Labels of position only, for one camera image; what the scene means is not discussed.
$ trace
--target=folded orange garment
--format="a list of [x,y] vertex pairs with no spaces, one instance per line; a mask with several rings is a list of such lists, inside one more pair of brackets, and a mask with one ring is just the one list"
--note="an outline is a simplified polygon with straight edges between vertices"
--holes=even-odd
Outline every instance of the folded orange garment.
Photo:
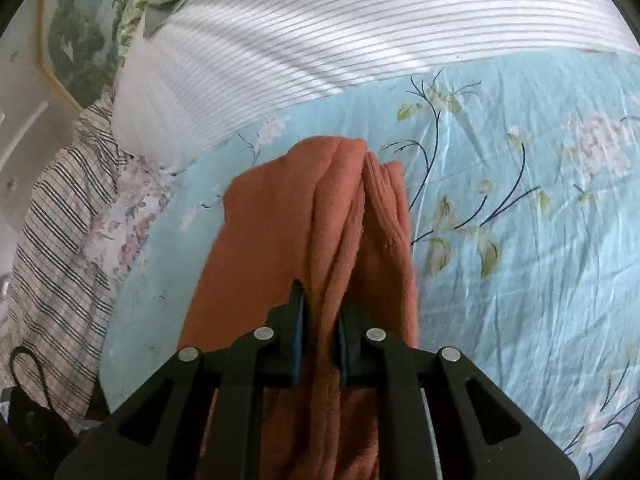
[[300,386],[265,396],[260,477],[377,478],[375,393],[340,392],[332,349],[345,295],[377,326],[417,343],[402,165],[379,164],[364,140],[311,137],[238,176],[224,205],[180,346],[230,345],[300,279],[308,353]]

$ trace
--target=black bag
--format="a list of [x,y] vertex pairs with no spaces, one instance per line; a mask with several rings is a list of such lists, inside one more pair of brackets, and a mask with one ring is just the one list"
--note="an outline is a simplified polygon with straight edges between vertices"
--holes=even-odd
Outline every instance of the black bag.
[[[48,408],[31,399],[20,385],[14,369],[14,360],[20,354],[28,355],[35,362]],[[18,444],[52,477],[60,463],[78,446],[78,439],[53,409],[42,365],[36,355],[28,348],[18,346],[11,352],[9,368],[15,386],[2,393],[2,400],[9,402],[7,425]]]

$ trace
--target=black strap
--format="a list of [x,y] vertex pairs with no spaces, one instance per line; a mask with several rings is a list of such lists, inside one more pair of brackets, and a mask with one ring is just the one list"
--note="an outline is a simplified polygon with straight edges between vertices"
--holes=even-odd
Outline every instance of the black strap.
[[51,397],[49,396],[49,388],[47,387],[47,381],[44,378],[44,371],[42,370],[42,365],[40,364],[40,360],[36,357],[36,354],[34,354],[33,351],[29,350],[25,346],[17,346],[11,352],[11,355],[9,355],[9,370],[11,370],[11,377],[14,378],[14,383],[16,384],[16,386],[19,386],[21,389],[24,390],[24,388],[20,384],[20,381],[18,381],[18,377],[15,375],[15,367],[14,367],[15,358],[18,357],[18,355],[20,354],[28,355],[31,359],[33,359],[33,362],[36,363],[36,368],[38,369],[38,373],[40,375],[40,383],[42,386],[42,390],[44,391],[44,396],[47,399],[47,405],[49,406],[49,409],[52,412],[55,412],[56,410],[53,409],[53,403],[51,402]]

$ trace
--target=blue bed sheet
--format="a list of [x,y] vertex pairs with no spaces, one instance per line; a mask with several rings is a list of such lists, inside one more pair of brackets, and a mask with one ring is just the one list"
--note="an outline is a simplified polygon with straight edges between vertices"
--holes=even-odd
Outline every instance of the blue bed sheet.
[[175,351],[221,196],[312,135],[404,162],[420,346],[459,347],[586,478],[640,403],[640,59],[558,51],[453,64],[274,113],[178,178],[116,304],[117,407]]

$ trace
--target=plaid fabric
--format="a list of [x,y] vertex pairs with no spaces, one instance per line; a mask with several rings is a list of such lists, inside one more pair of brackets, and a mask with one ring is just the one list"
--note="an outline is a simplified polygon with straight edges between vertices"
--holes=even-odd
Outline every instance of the plaid fabric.
[[[8,355],[33,350],[44,367],[56,411],[79,431],[98,373],[112,301],[107,277],[82,254],[95,216],[117,194],[127,163],[111,135],[113,96],[106,93],[74,123],[75,141],[58,152],[33,187],[14,261],[9,330],[0,341],[5,383]],[[35,366],[16,360],[18,380],[45,403]]]

